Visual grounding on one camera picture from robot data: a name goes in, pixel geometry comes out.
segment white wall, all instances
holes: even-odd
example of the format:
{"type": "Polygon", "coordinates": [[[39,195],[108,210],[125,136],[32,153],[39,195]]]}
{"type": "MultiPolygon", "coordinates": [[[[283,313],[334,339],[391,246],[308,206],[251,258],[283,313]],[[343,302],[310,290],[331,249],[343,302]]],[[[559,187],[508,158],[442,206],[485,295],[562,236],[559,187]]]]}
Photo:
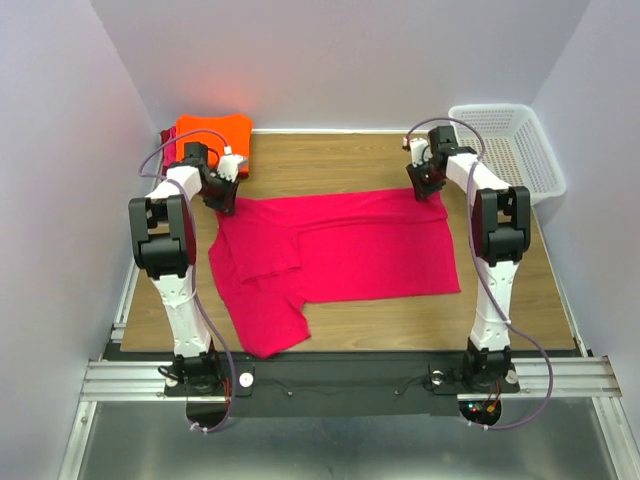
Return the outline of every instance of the white wall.
{"type": "Polygon", "coordinates": [[[37,480],[57,477],[106,342],[156,136],[88,0],[1,10],[0,477],[37,480]]]}
{"type": "Polygon", "coordinates": [[[593,0],[533,107],[568,182],[540,217],[597,355],[609,355],[640,438],[640,3],[593,0]]]}
{"type": "Polygon", "coordinates": [[[158,127],[398,128],[530,103],[588,0],[92,0],[158,127]]]}

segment laundry basket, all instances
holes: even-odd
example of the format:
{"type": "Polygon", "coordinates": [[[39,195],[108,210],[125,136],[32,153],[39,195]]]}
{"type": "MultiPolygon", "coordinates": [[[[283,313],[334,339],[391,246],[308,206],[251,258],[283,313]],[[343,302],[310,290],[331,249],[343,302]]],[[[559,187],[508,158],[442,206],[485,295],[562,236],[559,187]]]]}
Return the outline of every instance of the laundry basket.
{"type": "MultiPolygon", "coordinates": [[[[462,105],[449,116],[467,122],[480,132],[487,145],[485,165],[511,185],[524,185],[534,205],[567,189],[551,145],[535,112],[526,105],[462,105]]],[[[453,124],[461,145],[480,152],[473,132],[453,124]]]]}

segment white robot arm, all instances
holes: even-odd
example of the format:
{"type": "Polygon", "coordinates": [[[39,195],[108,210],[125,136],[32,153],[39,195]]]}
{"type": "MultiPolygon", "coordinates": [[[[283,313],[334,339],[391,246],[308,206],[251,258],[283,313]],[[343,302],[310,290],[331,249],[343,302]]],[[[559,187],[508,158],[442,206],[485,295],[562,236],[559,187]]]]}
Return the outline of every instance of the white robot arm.
{"type": "MultiPolygon", "coordinates": [[[[467,193],[469,174],[477,156],[470,148],[458,145],[453,127],[434,128],[428,141],[414,138],[408,147],[412,161],[407,171],[417,200],[440,190],[447,179],[467,193]]],[[[508,316],[514,277],[530,243],[529,191],[525,187],[512,187],[484,164],[477,165],[470,187],[467,198],[472,211],[470,235],[478,257],[478,275],[508,316]]],[[[507,374],[510,363],[507,322],[479,280],[465,374],[473,381],[495,381],[507,374]]]]}
{"type": "Polygon", "coordinates": [[[187,202],[202,193],[207,206],[232,214],[246,159],[225,149],[210,168],[207,146],[199,142],[187,143],[185,154],[155,190],[129,202],[129,221],[134,259],[158,290],[173,333],[174,360],[161,373],[170,387],[206,394],[220,386],[221,371],[195,301],[196,240],[187,202]]]}

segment wooden board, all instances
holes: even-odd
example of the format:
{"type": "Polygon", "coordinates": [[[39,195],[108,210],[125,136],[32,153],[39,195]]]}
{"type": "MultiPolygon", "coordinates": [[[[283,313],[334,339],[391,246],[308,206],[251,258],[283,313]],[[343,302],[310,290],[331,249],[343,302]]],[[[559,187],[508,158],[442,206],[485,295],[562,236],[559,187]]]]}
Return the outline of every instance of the wooden board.
{"type": "MultiPolygon", "coordinates": [[[[411,186],[405,166],[409,155],[396,135],[254,135],[251,178],[239,195],[269,198],[319,193],[359,192],[411,186]]],[[[477,277],[467,240],[465,196],[447,185],[442,198],[449,211],[462,293],[375,300],[307,304],[304,314],[311,339],[294,347],[312,350],[441,350],[464,349],[473,324],[477,277]]],[[[197,285],[202,302],[229,345],[240,350],[238,337],[216,291],[207,250],[213,243],[215,214],[194,199],[197,222],[197,285]]],[[[520,329],[546,348],[573,348],[573,339],[551,274],[540,233],[533,229],[531,248],[514,284],[511,317],[520,329]]],[[[514,338],[514,348],[533,348],[514,338]]],[[[123,351],[171,351],[171,330],[146,274],[133,295],[123,351]]]]}

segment purple cable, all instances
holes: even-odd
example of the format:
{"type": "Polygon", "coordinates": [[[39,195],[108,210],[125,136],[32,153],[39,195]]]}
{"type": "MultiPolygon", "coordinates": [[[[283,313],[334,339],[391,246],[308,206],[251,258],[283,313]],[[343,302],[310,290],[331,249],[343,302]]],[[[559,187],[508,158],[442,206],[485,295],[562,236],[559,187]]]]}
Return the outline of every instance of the purple cable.
{"type": "Polygon", "coordinates": [[[414,130],[416,130],[418,127],[426,124],[426,123],[431,123],[431,122],[436,122],[436,121],[445,121],[445,122],[453,122],[453,123],[458,123],[460,125],[462,125],[465,128],[468,128],[477,138],[478,141],[480,142],[480,153],[478,154],[478,156],[476,157],[476,161],[473,163],[473,165],[471,165],[471,170],[469,170],[469,177],[467,178],[467,228],[469,229],[469,247],[471,249],[471,259],[473,260],[473,266],[476,269],[476,273],[478,275],[478,279],[480,280],[480,283],[482,283],[482,287],[484,288],[485,292],[487,293],[487,296],[489,297],[489,300],[491,300],[491,303],[493,304],[494,308],[496,309],[496,311],[498,312],[498,315],[500,315],[500,318],[507,324],[507,328],[512,331],[513,333],[515,333],[516,335],[519,335],[520,337],[528,340],[529,342],[531,342],[540,352],[540,355],[542,355],[542,358],[544,358],[545,363],[547,364],[547,369],[549,371],[549,387],[547,388],[547,394],[545,395],[544,399],[542,400],[542,403],[540,404],[540,406],[538,407],[538,409],[532,413],[531,415],[529,415],[526,418],[523,418],[522,420],[519,420],[517,422],[514,423],[509,423],[507,425],[494,425],[494,426],[488,426],[488,425],[481,425],[479,423],[470,423],[471,425],[477,425],[485,430],[510,430],[512,428],[517,428],[517,427],[521,427],[523,425],[526,425],[527,423],[535,420],[536,418],[538,418],[540,416],[540,414],[542,414],[542,412],[544,411],[544,409],[547,407],[547,404],[549,403],[549,400],[551,400],[551,393],[553,392],[553,366],[551,365],[551,359],[549,358],[549,355],[547,354],[547,352],[545,351],[545,349],[542,347],[542,345],[540,345],[540,343],[533,338],[531,335],[529,335],[528,333],[525,333],[521,330],[518,330],[517,328],[515,328],[514,326],[511,325],[511,321],[509,320],[509,317],[507,316],[507,314],[504,312],[504,310],[502,310],[502,307],[500,306],[500,304],[498,303],[498,300],[496,299],[496,297],[493,295],[493,293],[491,292],[491,289],[489,288],[489,285],[487,284],[487,281],[482,277],[482,275],[480,274],[480,260],[478,259],[478,257],[475,254],[475,247],[473,246],[473,241],[471,238],[471,232],[472,232],[472,225],[471,225],[471,214],[472,214],[472,207],[471,207],[471,192],[473,191],[473,175],[476,171],[476,168],[478,167],[478,165],[480,164],[480,161],[484,158],[484,156],[487,153],[487,146],[484,142],[484,138],[482,138],[482,135],[480,135],[480,132],[478,132],[474,127],[472,127],[471,125],[469,125],[466,122],[463,122],[462,120],[458,120],[457,118],[451,118],[451,117],[434,117],[434,118],[429,118],[427,120],[424,120],[416,125],[414,125],[405,135],[405,138],[407,139],[407,142],[409,140],[409,135],[411,135],[411,133],[413,133],[414,130]]]}
{"type": "MultiPolygon", "coordinates": [[[[187,210],[189,211],[189,220],[191,221],[191,226],[193,228],[193,236],[194,237],[196,237],[195,217],[193,215],[193,209],[191,208],[191,201],[189,200],[189,197],[187,196],[187,193],[184,191],[184,188],[182,188],[182,185],[180,185],[175,180],[167,179],[167,177],[165,177],[163,175],[158,175],[158,174],[155,174],[155,173],[142,173],[142,172],[144,170],[144,167],[151,161],[151,159],[153,157],[155,157],[158,153],[160,153],[166,146],[177,142],[181,138],[188,137],[188,136],[193,135],[195,133],[210,133],[212,135],[216,135],[224,142],[225,146],[229,145],[227,140],[226,140],[226,138],[224,138],[224,136],[222,136],[220,133],[216,132],[215,130],[210,130],[208,128],[199,128],[199,129],[193,130],[191,132],[183,133],[182,135],[178,135],[177,137],[171,138],[171,139],[167,140],[166,142],[164,142],[162,145],[160,145],[158,148],[156,148],[147,158],[144,159],[144,161],[140,165],[140,168],[138,169],[138,175],[140,175],[140,177],[142,177],[142,178],[155,178],[155,179],[158,179],[160,181],[166,180],[167,182],[169,182],[172,185],[174,185],[180,191],[180,193],[184,197],[184,199],[186,201],[186,204],[187,204],[187,210]]],[[[231,397],[229,399],[229,406],[227,407],[227,411],[225,412],[224,417],[222,417],[222,420],[220,421],[220,423],[218,423],[215,427],[207,429],[207,428],[200,427],[200,425],[198,425],[197,423],[192,423],[190,420],[187,420],[189,422],[189,425],[191,425],[191,428],[193,428],[195,430],[198,430],[198,431],[203,432],[205,434],[206,433],[214,433],[214,432],[222,430],[224,428],[224,426],[226,425],[227,421],[229,420],[229,417],[231,417],[231,411],[233,410],[233,406],[235,404],[236,390],[237,390],[236,366],[235,366],[235,363],[233,361],[233,357],[231,356],[231,351],[229,350],[229,345],[227,345],[227,342],[225,341],[224,337],[218,331],[216,326],[213,324],[213,322],[209,318],[209,315],[207,315],[207,312],[205,311],[204,306],[202,305],[202,301],[200,300],[200,296],[198,295],[198,290],[196,288],[196,264],[195,263],[193,264],[193,269],[191,271],[191,286],[192,286],[192,289],[193,289],[193,292],[194,292],[193,298],[194,298],[194,300],[196,302],[198,310],[200,311],[200,314],[202,315],[202,318],[204,319],[204,321],[207,324],[207,326],[209,327],[209,329],[214,333],[214,335],[216,336],[216,338],[218,339],[218,341],[222,345],[222,348],[224,349],[224,353],[225,353],[225,355],[227,357],[227,361],[229,362],[229,370],[231,372],[231,397]]]]}

